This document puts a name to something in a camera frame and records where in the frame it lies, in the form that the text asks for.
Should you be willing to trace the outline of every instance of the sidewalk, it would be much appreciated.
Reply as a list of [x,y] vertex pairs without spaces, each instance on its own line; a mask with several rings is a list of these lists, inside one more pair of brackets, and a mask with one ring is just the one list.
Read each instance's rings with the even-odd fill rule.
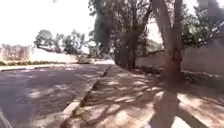
[[43,64],[43,65],[25,65],[25,66],[0,66],[0,72],[14,71],[14,70],[54,68],[54,67],[70,67],[70,66],[77,66],[77,65],[78,64]]
[[224,96],[112,66],[66,128],[223,128]]

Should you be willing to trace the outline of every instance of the street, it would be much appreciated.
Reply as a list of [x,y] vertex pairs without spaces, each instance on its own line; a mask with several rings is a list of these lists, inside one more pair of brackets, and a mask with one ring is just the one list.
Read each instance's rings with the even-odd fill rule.
[[63,111],[78,95],[75,92],[106,68],[80,65],[0,72],[0,127],[2,122],[13,128],[37,127],[47,116]]

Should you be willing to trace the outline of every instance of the wall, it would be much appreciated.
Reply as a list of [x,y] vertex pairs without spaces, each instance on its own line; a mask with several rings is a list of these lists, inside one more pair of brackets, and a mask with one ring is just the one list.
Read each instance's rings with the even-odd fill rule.
[[30,51],[30,61],[54,61],[54,62],[64,62],[64,63],[76,63],[78,62],[77,56],[68,55],[62,53],[51,53],[46,52],[42,49],[31,49]]
[[[137,58],[136,65],[162,68],[164,65],[163,51],[151,53],[147,57]],[[186,48],[182,69],[224,75],[224,42],[215,40],[207,46]]]
[[47,52],[32,46],[2,45],[0,49],[0,61],[54,61],[76,63],[77,56]]

